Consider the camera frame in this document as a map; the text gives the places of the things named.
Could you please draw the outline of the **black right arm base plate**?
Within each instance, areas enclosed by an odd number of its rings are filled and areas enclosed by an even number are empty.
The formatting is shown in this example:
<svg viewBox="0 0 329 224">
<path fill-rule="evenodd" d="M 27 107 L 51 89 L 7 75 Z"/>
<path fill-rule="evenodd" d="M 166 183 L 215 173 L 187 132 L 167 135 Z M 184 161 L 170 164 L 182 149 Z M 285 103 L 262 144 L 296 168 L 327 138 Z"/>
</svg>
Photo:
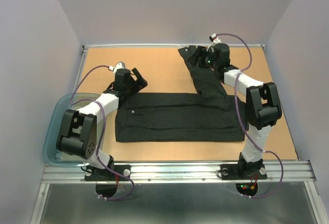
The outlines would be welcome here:
<svg viewBox="0 0 329 224">
<path fill-rule="evenodd" d="M 267 179 L 265 165 L 242 168 L 237 164 L 221 164 L 217 176 L 223 180 Z"/>
</svg>

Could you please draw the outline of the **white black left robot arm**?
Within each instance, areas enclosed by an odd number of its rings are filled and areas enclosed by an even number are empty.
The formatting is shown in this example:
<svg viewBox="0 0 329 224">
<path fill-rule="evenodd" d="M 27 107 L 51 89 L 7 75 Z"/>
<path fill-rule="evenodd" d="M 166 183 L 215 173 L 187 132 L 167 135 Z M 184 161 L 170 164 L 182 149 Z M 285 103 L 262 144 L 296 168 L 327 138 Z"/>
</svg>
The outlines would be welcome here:
<svg viewBox="0 0 329 224">
<path fill-rule="evenodd" d="M 108 66 L 114 73 L 114 81 L 95 100 L 79 109 L 64 112 L 58 138 L 57 150 L 80 157 L 86 163 L 87 176 L 98 174 L 102 179 L 111 179 L 114 175 L 113 157 L 102 152 L 100 145 L 105 134 L 97 134 L 97 126 L 106 125 L 108 114 L 120 108 L 129 97 L 147 87 L 148 83 L 137 68 L 126 69 L 123 62 Z"/>
</svg>

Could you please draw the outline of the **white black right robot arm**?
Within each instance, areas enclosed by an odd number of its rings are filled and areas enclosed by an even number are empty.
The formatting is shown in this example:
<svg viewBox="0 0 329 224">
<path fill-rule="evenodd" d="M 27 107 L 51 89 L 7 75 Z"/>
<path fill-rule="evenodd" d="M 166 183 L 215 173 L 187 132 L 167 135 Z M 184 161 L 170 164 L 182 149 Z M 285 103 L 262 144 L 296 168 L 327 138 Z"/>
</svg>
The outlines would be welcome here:
<svg viewBox="0 0 329 224">
<path fill-rule="evenodd" d="M 246 98 L 244 114 L 249 130 L 245 146 L 236 164 L 221 164 L 220 177 L 224 180 L 266 179 L 264 147 L 270 131 L 282 117 L 275 83 L 255 80 L 233 66 L 227 44 L 188 46 L 182 50 L 182 57 L 192 66 L 212 69 L 223 84 L 233 87 L 235 93 Z"/>
</svg>

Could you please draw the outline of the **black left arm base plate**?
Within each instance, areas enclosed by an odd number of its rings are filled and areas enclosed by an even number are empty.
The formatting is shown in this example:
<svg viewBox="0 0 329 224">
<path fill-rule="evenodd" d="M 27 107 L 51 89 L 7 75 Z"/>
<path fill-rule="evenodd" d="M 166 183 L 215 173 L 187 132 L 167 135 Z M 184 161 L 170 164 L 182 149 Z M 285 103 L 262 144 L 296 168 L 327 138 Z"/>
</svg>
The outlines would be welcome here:
<svg viewBox="0 0 329 224">
<path fill-rule="evenodd" d="M 107 169 L 98 169 L 90 165 L 85 167 L 80 167 L 80 169 L 85 173 L 84 176 L 85 181 L 90 181 L 90 182 L 115 181 L 116 179 L 118 179 L 119 181 L 127 181 L 127 179 L 118 177 L 117 175 L 109 172 Z M 113 170 L 116 173 L 123 175 L 124 170 L 130 170 L 130 169 L 131 169 L 130 165 L 124 164 L 124 165 L 115 165 Z"/>
</svg>

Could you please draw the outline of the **black pinstriped long sleeve shirt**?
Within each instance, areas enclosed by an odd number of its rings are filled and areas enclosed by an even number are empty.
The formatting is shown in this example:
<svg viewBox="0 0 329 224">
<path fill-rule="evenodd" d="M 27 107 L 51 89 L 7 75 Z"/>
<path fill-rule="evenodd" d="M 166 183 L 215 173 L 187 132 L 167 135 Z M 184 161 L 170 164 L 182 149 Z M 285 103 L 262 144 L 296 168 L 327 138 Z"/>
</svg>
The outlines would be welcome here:
<svg viewBox="0 0 329 224">
<path fill-rule="evenodd" d="M 242 142 L 245 104 L 228 95 L 215 73 L 201 67 L 202 46 L 179 49 L 196 93 L 137 93 L 117 111 L 118 142 Z"/>
</svg>

